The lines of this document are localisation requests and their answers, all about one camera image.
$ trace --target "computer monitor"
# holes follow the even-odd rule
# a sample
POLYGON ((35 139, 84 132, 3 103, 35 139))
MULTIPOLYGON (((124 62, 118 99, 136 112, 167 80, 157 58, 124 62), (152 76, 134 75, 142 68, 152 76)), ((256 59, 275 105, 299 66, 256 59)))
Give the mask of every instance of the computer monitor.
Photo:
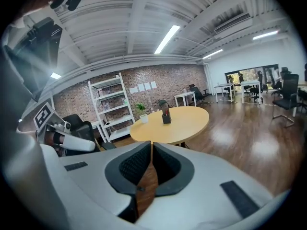
POLYGON ((62 28, 47 17, 36 23, 14 49, 5 46, 35 101, 39 100, 53 69, 57 67, 61 35, 62 28))

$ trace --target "black rubber pad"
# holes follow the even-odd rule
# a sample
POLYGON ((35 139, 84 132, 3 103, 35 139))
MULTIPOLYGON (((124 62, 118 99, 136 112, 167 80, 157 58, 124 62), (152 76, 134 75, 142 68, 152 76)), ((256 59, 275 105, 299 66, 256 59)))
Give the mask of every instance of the black rubber pad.
POLYGON ((78 162, 78 163, 69 164, 69 165, 66 165, 64 167, 67 171, 73 171, 73 170, 82 168, 82 167, 87 166, 87 165, 88 164, 86 162, 82 161, 82 162, 78 162))
POLYGON ((259 210, 259 206, 234 181, 220 185, 242 218, 259 210))

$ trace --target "small plant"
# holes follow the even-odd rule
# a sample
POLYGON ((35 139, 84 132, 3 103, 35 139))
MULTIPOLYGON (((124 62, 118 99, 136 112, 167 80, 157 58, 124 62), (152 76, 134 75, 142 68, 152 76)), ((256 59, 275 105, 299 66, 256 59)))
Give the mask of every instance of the small plant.
POLYGON ((145 114, 145 109, 146 109, 146 107, 145 107, 145 105, 144 105, 143 103, 137 103, 137 104, 136 104, 136 108, 140 111, 140 113, 141 113, 142 115, 145 114))

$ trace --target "round wooden table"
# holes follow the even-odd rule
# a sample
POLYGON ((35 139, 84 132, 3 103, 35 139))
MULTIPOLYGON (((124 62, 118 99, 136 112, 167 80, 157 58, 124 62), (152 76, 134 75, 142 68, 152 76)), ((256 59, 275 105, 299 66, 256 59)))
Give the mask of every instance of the round wooden table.
POLYGON ((180 106, 169 109, 172 122, 163 124, 162 111, 148 115, 148 123, 135 122, 130 135, 135 141, 150 140, 167 144, 181 144, 201 133, 209 123, 209 114, 205 109, 195 106, 180 106))

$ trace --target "air conditioner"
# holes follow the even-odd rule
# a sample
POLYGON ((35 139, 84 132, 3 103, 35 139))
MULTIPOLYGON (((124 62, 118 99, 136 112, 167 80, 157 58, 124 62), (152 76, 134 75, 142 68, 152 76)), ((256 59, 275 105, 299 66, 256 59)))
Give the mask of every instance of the air conditioner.
POLYGON ((247 27, 252 26, 252 18, 249 13, 242 13, 229 21, 221 24, 215 28, 215 38, 224 38, 233 33, 241 31, 247 27))

